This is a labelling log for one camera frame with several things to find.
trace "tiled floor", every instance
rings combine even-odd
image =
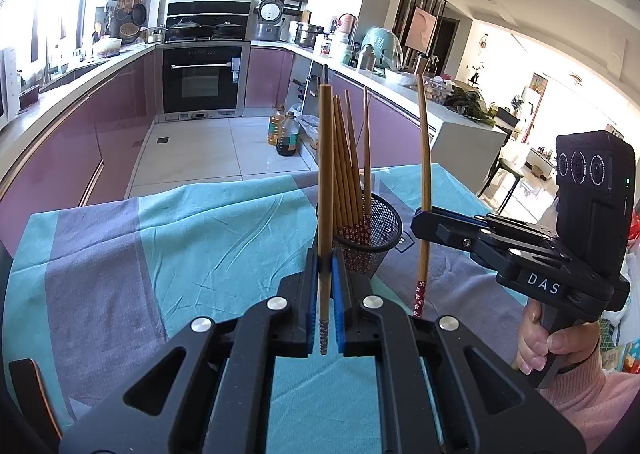
[[[129,197],[190,183],[258,179],[308,171],[299,154],[280,156],[266,141],[269,119],[221,118],[154,125]],[[157,143],[168,137],[167,143]]]
[[[524,177],[502,211],[502,215],[527,223],[536,223],[556,197],[558,186],[553,179],[545,182],[535,177],[527,167],[522,167],[520,171]],[[492,184],[482,195],[482,201],[496,209],[502,204],[511,185],[513,185],[513,176],[505,171],[498,172]]]

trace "pink sleeve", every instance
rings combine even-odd
[[[594,354],[540,392],[582,433],[591,453],[618,424],[639,388],[640,374],[607,374],[600,355]]]

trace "sink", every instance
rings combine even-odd
[[[101,65],[106,64],[106,62],[94,62],[93,64],[87,64],[82,66],[81,68],[72,69],[71,71],[67,71],[62,76],[58,76],[53,79],[49,84],[43,85],[40,88],[40,93],[47,92],[48,90],[52,90],[60,87],[61,85],[67,85],[77,80],[81,76],[84,76],[89,71],[93,71],[95,68],[100,67]]]

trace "cooking oil bottle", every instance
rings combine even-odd
[[[280,126],[284,121],[284,105],[276,105],[273,108],[273,114],[269,118],[269,133],[267,134],[267,143],[270,145],[278,144],[278,133]]]
[[[298,122],[293,118],[293,112],[289,111],[280,125],[278,144],[276,145],[278,154],[281,156],[293,156],[296,153],[299,132]]]

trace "person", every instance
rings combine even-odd
[[[549,352],[567,355],[542,396],[584,437],[588,453],[638,452],[640,375],[606,373],[599,354],[600,325],[585,323],[549,336],[542,306],[529,299],[518,328],[516,363],[525,374],[541,371]]]

